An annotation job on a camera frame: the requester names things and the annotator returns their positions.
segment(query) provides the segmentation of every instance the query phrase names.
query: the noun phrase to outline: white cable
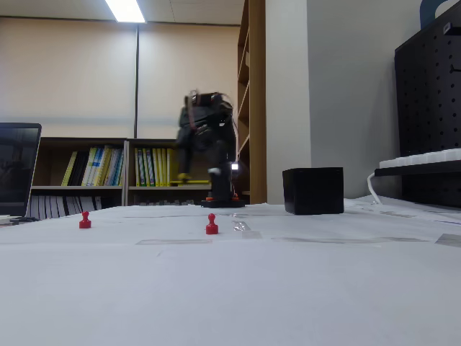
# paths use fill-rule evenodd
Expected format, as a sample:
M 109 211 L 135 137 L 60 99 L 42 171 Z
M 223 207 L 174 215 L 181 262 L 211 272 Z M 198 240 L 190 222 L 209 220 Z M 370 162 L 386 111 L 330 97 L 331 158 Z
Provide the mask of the white cable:
M 373 190 L 372 186 L 372 178 L 375 176 L 375 173 L 371 173 L 370 176 L 367 179 L 368 182 L 368 190 L 370 190 L 373 198 L 375 199 L 377 204 L 382 204 L 380 198 L 376 195 L 376 192 Z

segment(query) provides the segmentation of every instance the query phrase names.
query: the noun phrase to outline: red pushpin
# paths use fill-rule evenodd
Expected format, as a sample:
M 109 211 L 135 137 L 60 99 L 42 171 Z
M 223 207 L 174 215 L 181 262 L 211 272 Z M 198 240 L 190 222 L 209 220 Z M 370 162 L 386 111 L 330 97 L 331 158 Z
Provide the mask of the red pushpin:
M 215 214 L 210 214 L 208 216 L 208 220 L 210 220 L 210 223 L 206 227 L 207 234 L 218 234 L 218 225 L 215 224 Z
M 84 219 L 82 221 L 80 221 L 80 228 L 81 229 L 90 229 L 91 228 L 91 221 L 88 220 L 88 215 L 89 215 L 89 213 L 87 211 L 84 211 L 82 213 L 82 216 L 84 217 Z

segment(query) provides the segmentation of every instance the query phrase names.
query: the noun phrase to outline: laptop screen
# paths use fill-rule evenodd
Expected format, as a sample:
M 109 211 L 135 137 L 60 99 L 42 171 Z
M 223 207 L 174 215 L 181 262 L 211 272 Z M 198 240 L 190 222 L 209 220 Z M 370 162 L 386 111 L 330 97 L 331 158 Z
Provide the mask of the laptop screen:
M 0 215 L 26 214 L 41 129 L 0 123 Z

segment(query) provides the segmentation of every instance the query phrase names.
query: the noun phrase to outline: fluorescent light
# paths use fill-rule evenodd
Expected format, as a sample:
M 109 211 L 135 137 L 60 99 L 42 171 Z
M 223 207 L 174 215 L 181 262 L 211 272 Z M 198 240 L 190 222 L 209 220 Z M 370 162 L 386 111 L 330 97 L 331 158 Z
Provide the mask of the fluorescent light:
M 136 0 L 106 0 L 118 22 L 145 23 Z

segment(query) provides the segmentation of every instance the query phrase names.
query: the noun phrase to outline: black cube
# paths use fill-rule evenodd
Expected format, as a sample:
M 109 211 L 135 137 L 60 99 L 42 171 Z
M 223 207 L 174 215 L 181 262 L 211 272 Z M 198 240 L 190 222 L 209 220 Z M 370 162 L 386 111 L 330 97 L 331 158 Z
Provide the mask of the black cube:
M 344 212 L 343 169 L 294 168 L 283 171 L 285 210 L 296 215 Z

